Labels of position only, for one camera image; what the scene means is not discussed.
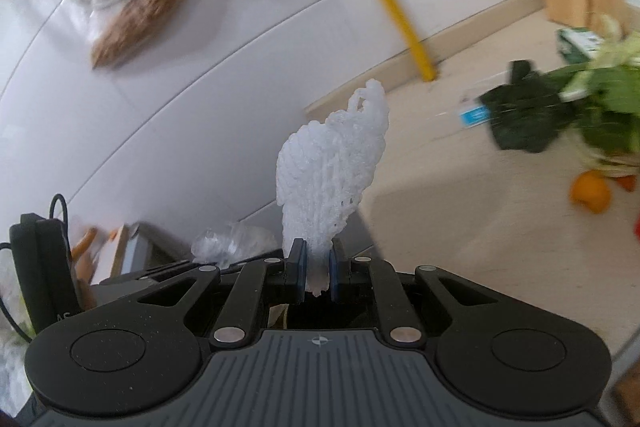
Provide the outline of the white foam fruit net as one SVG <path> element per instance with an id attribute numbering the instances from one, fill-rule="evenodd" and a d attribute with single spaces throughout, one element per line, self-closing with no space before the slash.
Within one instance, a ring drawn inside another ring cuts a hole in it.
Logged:
<path id="1" fill-rule="evenodd" d="M 291 134 L 277 159 L 277 204 L 282 208 L 283 249 L 296 239 L 308 248 L 304 287 L 314 296 L 329 288 L 332 239 L 357 210 L 373 181 L 390 125 L 382 83 L 356 89 L 345 109 L 309 121 Z"/>

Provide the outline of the clear plastic bag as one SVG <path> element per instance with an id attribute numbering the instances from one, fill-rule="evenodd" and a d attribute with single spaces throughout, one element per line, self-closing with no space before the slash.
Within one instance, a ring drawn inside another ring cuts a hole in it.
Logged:
<path id="1" fill-rule="evenodd" d="M 230 265 L 276 251 L 279 244 L 267 229 L 242 222 L 208 228 L 191 244 L 193 261 L 199 265 Z"/>

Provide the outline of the green white box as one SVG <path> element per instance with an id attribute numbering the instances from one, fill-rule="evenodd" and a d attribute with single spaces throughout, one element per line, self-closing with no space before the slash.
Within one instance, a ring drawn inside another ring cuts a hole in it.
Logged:
<path id="1" fill-rule="evenodd" d="M 555 33 L 556 50 L 567 64 L 582 64 L 594 59 L 603 38 L 587 28 L 558 29 Z"/>

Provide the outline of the hanging bag of grains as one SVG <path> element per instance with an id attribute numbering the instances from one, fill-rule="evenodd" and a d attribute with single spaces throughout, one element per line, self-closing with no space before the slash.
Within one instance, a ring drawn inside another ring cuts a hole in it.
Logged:
<path id="1" fill-rule="evenodd" d="M 182 0 L 128 0 L 91 49 L 93 69 L 112 67 L 163 29 Z"/>

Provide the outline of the light green cabbage leaves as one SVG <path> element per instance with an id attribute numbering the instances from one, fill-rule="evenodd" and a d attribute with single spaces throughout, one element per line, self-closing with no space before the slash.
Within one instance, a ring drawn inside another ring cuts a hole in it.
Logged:
<path id="1" fill-rule="evenodd" d="M 623 34 L 609 15 L 599 17 L 596 52 L 560 91 L 577 116 L 568 136 L 580 161 L 610 178 L 639 172 L 639 34 Z"/>

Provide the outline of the orange peel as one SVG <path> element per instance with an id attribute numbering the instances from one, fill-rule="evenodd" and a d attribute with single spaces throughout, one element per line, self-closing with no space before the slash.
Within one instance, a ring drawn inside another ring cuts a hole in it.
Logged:
<path id="1" fill-rule="evenodd" d="M 592 213 L 602 213 L 611 205 L 612 193 L 600 172 L 589 170 L 580 174 L 570 187 L 570 202 Z"/>

